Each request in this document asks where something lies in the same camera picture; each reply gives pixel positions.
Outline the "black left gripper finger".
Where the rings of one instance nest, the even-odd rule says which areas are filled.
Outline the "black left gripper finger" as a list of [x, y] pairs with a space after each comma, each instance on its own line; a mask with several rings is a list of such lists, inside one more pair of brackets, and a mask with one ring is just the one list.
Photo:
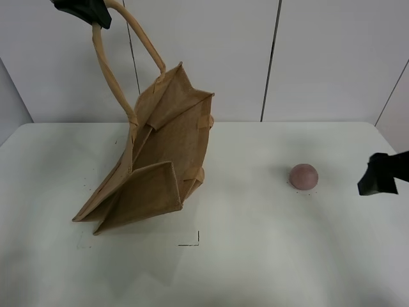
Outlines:
[[109, 29], [111, 26], [111, 15], [107, 9], [104, 0], [89, 0], [90, 22], [96, 22], [104, 29]]
[[88, 0], [53, 0], [52, 3], [57, 10], [91, 23]]

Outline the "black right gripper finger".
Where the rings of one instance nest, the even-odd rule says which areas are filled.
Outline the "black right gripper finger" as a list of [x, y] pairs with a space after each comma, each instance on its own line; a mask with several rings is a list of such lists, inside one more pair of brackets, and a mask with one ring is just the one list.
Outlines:
[[408, 182], [408, 153], [388, 155], [382, 153], [379, 157], [381, 193], [397, 194], [395, 179]]
[[388, 183], [382, 178], [383, 171], [380, 163], [387, 157], [386, 153], [375, 153], [370, 156], [367, 169], [359, 180], [357, 187], [361, 196], [370, 196], [378, 193], [387, 193]]

